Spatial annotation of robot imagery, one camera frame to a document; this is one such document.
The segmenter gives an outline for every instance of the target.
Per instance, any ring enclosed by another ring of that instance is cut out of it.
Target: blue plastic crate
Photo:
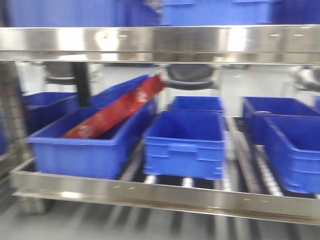
[[[264,117],[272,116],[320,116],[315,108],[289,97],[255,97],[243,98],[243,124],[253,143],[264,144]]]
[[[218,96],[176,96],[169,106],[172,111],[209,111],[223,114],[224,109]]]
[[[161,15],[144,0],[128,0],[128,27],[158,26]]]
[[[125,0],[7,0],[10,27],[122,27]]]
[[[4,154],[7,149],[7,141],[4,126],[2,123],[2,113],[0,112],[0,155]]]
[[[282,0],[163,0],[168,26],[276,24]]]
[[[265,151],[282,186],[320,193],[320,117],[268,117]]]
[[[38,172],[116,179],[157,112],[155,99],[97,139],[61,138],[99,108],[83,107],[27,138]]]
[[[40,92],[23,97],[26,126],[32,134],[79,108],[76,92]]]
[[[283,0],[282,24],[320,24],[320,0]]]
[[[225,157],[223,130],[224,121],[219,113],[163,111],[143,135],[143,172],[222,179]]]

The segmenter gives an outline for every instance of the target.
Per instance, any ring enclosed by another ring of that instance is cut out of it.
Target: metal shelving unit
[[[319,25],[0,28],[0,70],[10,73],[0,82],[13,85],[12,61],[319,65],[319,39]],[[319,196],[284,191],[241,121],[226,122],[235,157],[227,154],[222,181],[145,176],[141,144],[118,180],[35,172],[19,134],[12,142],[24,163],[11,172],[15,195],[31,212],[44,211],[44,200],[67,200],[320,225]]]

